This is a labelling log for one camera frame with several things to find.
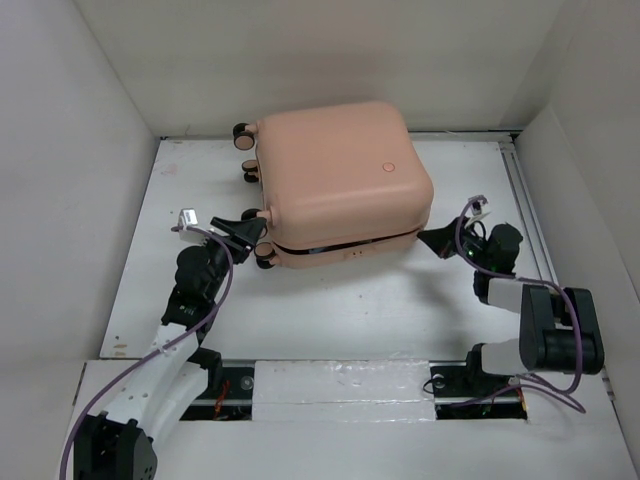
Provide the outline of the pink hard-shell suitcase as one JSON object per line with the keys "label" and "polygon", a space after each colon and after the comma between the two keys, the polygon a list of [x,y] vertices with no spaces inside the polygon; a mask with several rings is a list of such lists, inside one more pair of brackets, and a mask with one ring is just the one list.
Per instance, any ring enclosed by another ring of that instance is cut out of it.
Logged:
{"label": "pink hard-shell suitcase", "polygon": [[302,269],[406,249],[427,225],[434,186],[399,110],[368,101],[281,112],[238,123],[254,150],[244,179],[259,183],[267,238],[262,269]]}

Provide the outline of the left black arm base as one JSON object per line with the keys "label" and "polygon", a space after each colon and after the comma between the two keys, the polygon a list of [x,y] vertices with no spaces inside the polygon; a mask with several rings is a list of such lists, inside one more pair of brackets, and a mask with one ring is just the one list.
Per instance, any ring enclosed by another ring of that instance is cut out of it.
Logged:
{"label": "left black arm base", "polygon": [[207,373],[207,387],[186,409],[181,421],[250,421],[255,365],[253,360],[224,360],[214,350],[199,348],[189,361]]}

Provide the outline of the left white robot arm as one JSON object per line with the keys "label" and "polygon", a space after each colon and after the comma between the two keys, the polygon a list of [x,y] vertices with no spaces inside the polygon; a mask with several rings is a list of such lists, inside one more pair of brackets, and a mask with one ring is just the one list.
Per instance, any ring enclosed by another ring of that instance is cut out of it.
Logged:
{"label": "left white robot arm", "polygon": [[225,302],[234,268],[266,228],[260,216],[215,217],[199,227],[181,211],[174,232],[189,242],[176,259],[174,287],[147,353],[105,385],[78,415],[60,461],[61,479],[152,479],[156,450],[198,396],[222,387],[219,353],[202,343]]}

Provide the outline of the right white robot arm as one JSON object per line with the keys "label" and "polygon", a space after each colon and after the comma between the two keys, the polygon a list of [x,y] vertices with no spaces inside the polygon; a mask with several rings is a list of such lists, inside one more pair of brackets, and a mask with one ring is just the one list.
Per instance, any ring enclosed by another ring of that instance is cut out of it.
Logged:
{"label": "right white robot arm", "polygon": [[473,348],[477,360],[462,369],[468,390],[486,393],[499,375],[600,373],[605,352],[591,292],[518,280],[514,268],[523,237],[514,226],[499,224],[485,238],[453,220],[420,232],[418,239],[442,259],[459,255],[471,261],[479,301],[519,316],[517,338]]}

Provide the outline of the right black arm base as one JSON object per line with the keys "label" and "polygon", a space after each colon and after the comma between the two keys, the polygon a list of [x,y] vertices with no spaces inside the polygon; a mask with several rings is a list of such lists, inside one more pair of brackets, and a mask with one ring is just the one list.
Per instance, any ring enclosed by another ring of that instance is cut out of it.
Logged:
{"label": "right black arm base", "polygon": [[490,398],[510,385],[510,377],[482,370],[480,344],[464,360],[431,362],[429,372],[423,392],[433,397],[437,420],[528,419],[520,389]]}

